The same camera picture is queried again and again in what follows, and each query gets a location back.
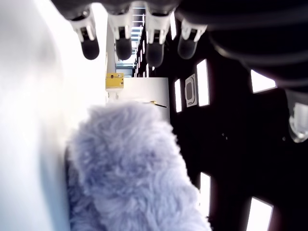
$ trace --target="black ceiling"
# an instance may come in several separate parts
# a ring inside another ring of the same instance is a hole
[[[295,144],[288,132],[284,91],[253,94],[249,70],[220,56],[207,33],[195,56],[177,55],[178,35],[168,36],[156,76],[169,77],[170,117],[192,182],[211,176],[210,221],[215,231],[244,231],[251,197],[272,205],[269,231],[306,226],[308,141]],[[184,82],[207,59],[210,105],[186,108]],[[183,111],[175,111],[174,82],[181,79]]]

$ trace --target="white clamp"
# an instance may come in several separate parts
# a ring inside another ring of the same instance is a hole
[[[80,42],[84,42],[83,31],[82,29],[85,28],[89,39],[91,41],[96,39],[96,30],[95,30],[95,20],[92,8],[89,7],[88,10],[84,10],[82,12],[82,16],[84,17],[81,20],[70,20],[74,31],[78,34]]]
[[[298,137],[294,142],[301,143],[308,139],[308,105],[295,103],[294,117],[290,116],[290,127]]]
[[[154,16],[150,13],[149,7],[146,6],[145,28],[148,35],[148,43],[153,44],[155,30],[160,31],[159,44],[163,44],[165,42],[170,27],[171,13],[172,12],[166,16]]]
[[[191,34],[192,29],[195,29],[197,31],[197,34],[194,37],[193,41],[197,42],[199,41],[200,37],[204,34],[206,28],[207,28],[207,25],[193,24],[183,19],[182,26],[181,26],[182,37],[183,39],[187,40],[189,38],[189,35]]]
[[[108,15],[109,25],[112,28],[112,32],[116,40],[120,39],[119,27],[124,27],[125,38],[129,39],[131,36],[131,24],[133,22],[133,11],[132,7],[124,14],[119,15]]]

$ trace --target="ceiling light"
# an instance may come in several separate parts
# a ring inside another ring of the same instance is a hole
[[[272,205],[252,197],[246,231],[268,231],[272,210]]]
[[[200,209],[203,216],[208,217],[210,211],[211,177],[205,173],[200,175]]]
[[[177,28],[175,26],[174,12],[172,12],[170,16],[170,26],[171,26],[171,37],[172,37],[172,40],[174,40],[175,36],[177,35]]]
[[[210,104],[208,92],[208,75],[206,59],[197,65],[197,84],[199,106]]]
[[[274,80],[267,78],[259,73],[251,70],[251,82],[253,93],[261,92],[276,88]]]
[[[176,111],[181,112],[182,111],[182,98],[181,98],[181,86],[180,86],[180,79],[175,81],[174,83],[175,88],[175,105],[176,105]]]
[[[149,64],[146,65],[146,76],[150,77]]]

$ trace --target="white wall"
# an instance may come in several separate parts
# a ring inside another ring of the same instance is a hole
[[[157,101],[168,108],[158,107],[163,118],[170,121],[168,78],[124,78],[119,100]]]
[[[109,24],[107,26],[106,49],[108,54],[107,73],[114,73],[116,71],[115,42],[114,42],[114,34]]]
[[[48,0],[1,0],[0,230],[69,231],[64,148],[93,104],[104,104],[107,14],[95,7],[101,54]]]

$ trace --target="yellow device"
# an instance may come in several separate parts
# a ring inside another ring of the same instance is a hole
[[[106,89],[124,88],[124,73],[107,73]]]

